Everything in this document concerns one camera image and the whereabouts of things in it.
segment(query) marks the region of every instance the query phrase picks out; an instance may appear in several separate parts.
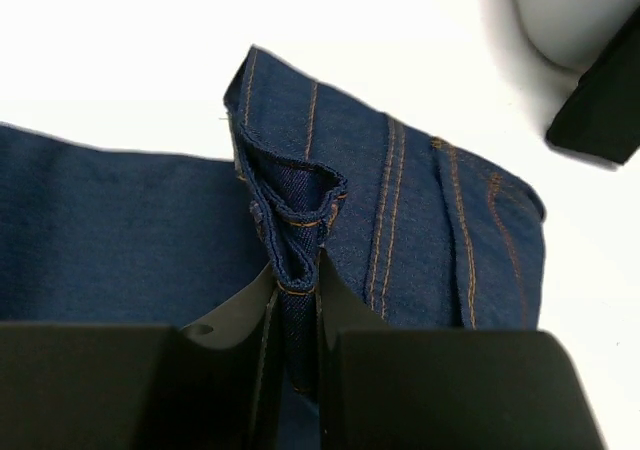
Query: wrinkled fabric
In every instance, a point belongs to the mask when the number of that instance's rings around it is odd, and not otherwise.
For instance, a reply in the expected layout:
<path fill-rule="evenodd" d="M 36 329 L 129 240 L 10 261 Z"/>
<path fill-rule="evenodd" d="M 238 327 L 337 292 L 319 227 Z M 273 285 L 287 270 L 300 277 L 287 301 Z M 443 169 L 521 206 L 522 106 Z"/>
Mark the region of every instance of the wrinkled fabric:
<path fill-rule="evenodd" d="M 0 125 L 0 318 L 183 326 L 271 262 L 292 383 L 282 448 L 319 445 L 294 389 L 317 382 L 322 247 L 397 327 L 536 327 L 545 212 L 525 182 L 255 47 L 225 105 L 233 163 Z"/>

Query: folded denim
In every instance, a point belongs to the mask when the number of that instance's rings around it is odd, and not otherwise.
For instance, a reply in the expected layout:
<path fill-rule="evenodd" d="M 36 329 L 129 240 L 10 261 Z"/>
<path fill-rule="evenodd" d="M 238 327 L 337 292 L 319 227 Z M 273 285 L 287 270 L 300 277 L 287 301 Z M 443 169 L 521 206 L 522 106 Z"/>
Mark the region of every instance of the folded denim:
<path fill-rule="evenodd" d="M 225 104 L 234 163 L 0 125 L 0 319 L 182 326 L 271 262 L 288 374 L 313 393 L 326 247 L 395 326 L 536 327 L 545 211 L 525 182 L 256 47 Z M 284 406 L 283 445 L 316 441 Z"/>

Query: white surface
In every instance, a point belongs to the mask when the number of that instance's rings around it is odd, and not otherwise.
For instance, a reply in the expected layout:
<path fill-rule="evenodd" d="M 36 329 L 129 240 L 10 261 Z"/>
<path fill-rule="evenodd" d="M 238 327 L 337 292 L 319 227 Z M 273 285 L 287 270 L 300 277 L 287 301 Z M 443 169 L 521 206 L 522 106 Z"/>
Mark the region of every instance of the white surface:
<path fill-rule="evenodd" d="M 548 209 L 541 327 L 612 449 L 640 448 L 640 156 L 550 151 L 575 84 L 510 0 L 0 0 L 0 120 L 85 144 L 231 158 L 222 94 L 251 42 L 522 176 Z"/>
<path fill-rule="evenodd" d="M 516 0 L 525 32 L 553 62 L 586 69 L 640 0 Z"/>

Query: denim shorts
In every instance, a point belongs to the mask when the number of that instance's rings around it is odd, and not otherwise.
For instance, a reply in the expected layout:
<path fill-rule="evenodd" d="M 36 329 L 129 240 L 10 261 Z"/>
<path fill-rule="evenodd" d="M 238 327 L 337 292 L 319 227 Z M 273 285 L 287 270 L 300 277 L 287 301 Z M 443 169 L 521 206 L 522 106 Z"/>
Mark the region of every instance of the denim shorts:
<path fill-rule="evenodd" d="M 270 262 L 304 394 L 324 247 L 392 325 L 536 327 L 545 210 L 528 184 L 256 47 L 225 104 L 233 163 L 0 125 L 0 319 L 182 326 Z M 298 448 L 317 441 L 301 401 L 283 403 Z"/>

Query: dark blue cloth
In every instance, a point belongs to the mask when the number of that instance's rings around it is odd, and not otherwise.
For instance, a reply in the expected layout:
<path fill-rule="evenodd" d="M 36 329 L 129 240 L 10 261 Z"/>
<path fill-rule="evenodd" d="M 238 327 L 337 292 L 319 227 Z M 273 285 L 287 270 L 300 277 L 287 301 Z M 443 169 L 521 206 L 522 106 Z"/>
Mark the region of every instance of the dark blue cloth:
<path fill-rule="evenodd" d="M 312 394 L 324 246 L 393 325 L 536 327 L 544 207 L 525 182 L 258 48 L 225 104 L 235 165 L 0 126 L 0 318 L 182 326 L 271 261 Z M 283 446 L 309 448 L 317 417 L 285 394 Z"/>

